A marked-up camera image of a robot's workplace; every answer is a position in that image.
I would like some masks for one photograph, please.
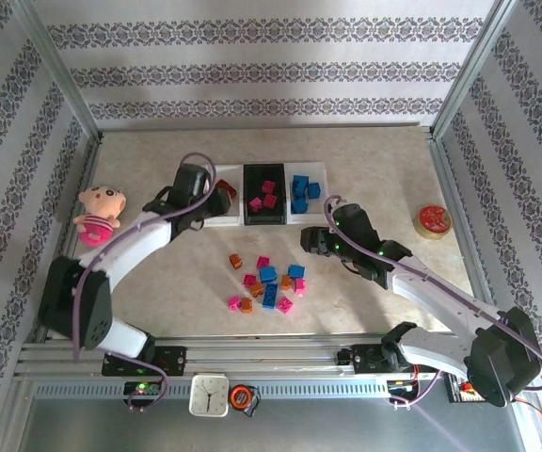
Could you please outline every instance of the striped wallpaper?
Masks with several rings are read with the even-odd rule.
[[[429,125],[492,1],[36,5],[105,130]]]
[[[0,412],[84,172],[87,138],[0,2]]]
[[[518,4],[443,144],[492,296],[542,348],[542,0]]]

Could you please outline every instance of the plush doll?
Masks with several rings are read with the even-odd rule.
[[[97,248],[110,240],[112,230],[120,226],[117,217],[127,202],[125,196],[108,186],[93,186],[79,194],[85,205],[86,215],[76,217],[73,222],[79,238],[87,245]]]

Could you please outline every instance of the analog clock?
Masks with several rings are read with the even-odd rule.
[[[222,374],[198,374],[192,378],[189,412],[195,416],[223,417],[229,410],[230,381]]]

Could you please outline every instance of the marble surface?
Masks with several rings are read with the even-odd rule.
[[[217,164],[326,162],[332,194],[366,209],[381,238],[410,248],[440,276],[471,293],[454,233],[435,242],[421,238],[412,219],[429,203],[444,204],[419,127],[310,128],[106,133],[94,185],[122,188],[127,226],[164,186],[172,184],[185,153],[206,153]],[[408,320],[442,331],[430,314],[377,284],[348,273],[337,259],[305,253],[301,227],[249,226],[186,232],[142,262],[116,287],[115,316],[155,336],[385,332]],[[77,245],[75,255],[86,248]],[[244,262],[234,270],[229,255]],[[226,299],[246,295],[246,273],[269,255],[278,273],[306,267],[307,295],[289,292],[293,310],[231,311]]]

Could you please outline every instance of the pink cube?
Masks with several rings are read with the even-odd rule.
[[[273,209],[275,207],[275,202],[278,200],[277,196],[274,195],[265,195],[263,205],[265,207],[268,207],[269,209]]]
[[[263,182],[263,193],[270,195],[271,193],[273,193],[274,188],[275,188],[275,182],[271,182],[271,181]]]
[[[263,208],[263,202],[259,198],[253,199],[248,204],[250,205],[250,210],[252,212],[258,212],[259,210]]]
[[[244,277],[244,287],[250,287],[256,284],[256,275],[246,275]]]
[[[302,278],[296,278],[294,290],[299,297],[302,297],[307,291],[307,282]]]
[[[293,305],[294,304],[291,301],[283,297],[281,301],[278,303],[278,309],[282,311],[284,314],[288,314],[288,311],[292,309]]]
[[[267,256],[261,256],[259,257],[259,261],[256,263],[256,269],[260,270],[264,266],[269,266],[269,262],[271,260]]]
[[[232,311],[235,311],[242,307],[242,299],[240,299],[237,295],[235,297],[231,297],[227,300],[227,305],[230,307]]]

